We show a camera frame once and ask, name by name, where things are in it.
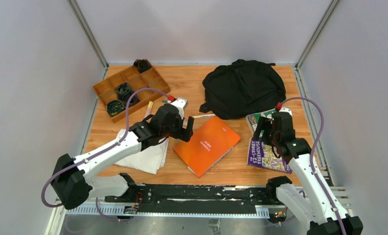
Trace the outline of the orange book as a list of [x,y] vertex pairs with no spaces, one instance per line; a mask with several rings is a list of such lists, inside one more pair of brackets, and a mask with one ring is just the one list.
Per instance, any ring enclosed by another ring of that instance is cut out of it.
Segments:
[[194,131],[190,141],[174,147],[175,153],[187,168],[201,178],[210,168],[229,153],[241,137],[219,117],[212,117]]

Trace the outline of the purple treehouse book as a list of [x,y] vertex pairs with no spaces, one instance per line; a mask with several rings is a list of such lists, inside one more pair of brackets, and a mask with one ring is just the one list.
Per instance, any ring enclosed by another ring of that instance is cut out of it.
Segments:
[[250,138],[247,165],[291,174],[291,168],[282,158],[277,158],[270,145]]

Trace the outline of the black backpack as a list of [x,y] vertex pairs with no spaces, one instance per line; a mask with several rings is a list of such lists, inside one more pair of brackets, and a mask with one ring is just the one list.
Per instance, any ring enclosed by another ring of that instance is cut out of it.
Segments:
[[202,81],[205,102],[201,113],[239,119],[274,108],[286,99],[286,88],[274,63],[238,59],[218,66]]

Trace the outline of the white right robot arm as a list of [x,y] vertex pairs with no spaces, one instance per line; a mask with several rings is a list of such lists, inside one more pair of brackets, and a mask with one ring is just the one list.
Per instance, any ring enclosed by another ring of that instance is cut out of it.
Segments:
[[359,235],[364,228],[358,216],[351,216],[323,178],[306,139],[297,138],[288,112],[276,111],[260,117],[252,140],[271,146],[299,178],[304,195],[286,176],[271,178],[266,199],[283,203],[309,235]]

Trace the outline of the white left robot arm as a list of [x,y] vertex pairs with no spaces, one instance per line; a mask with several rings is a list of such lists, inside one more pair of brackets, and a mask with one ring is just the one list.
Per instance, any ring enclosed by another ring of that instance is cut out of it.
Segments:
[[128,131],[115,140],[86,154],[59,157],[50,184],[67,210],[74,209],[88,199],[119,197],[131,202],[136,197],[136,189],[126,181],[126,174],[113,177],[98,177],[98,174],[118,161],[144,152],[166,138],[188,142],[193,135],[194,118],[189,117],[183,127],[184,110],[187,100],[178,98],[159,107],[154,115],[132,125]]

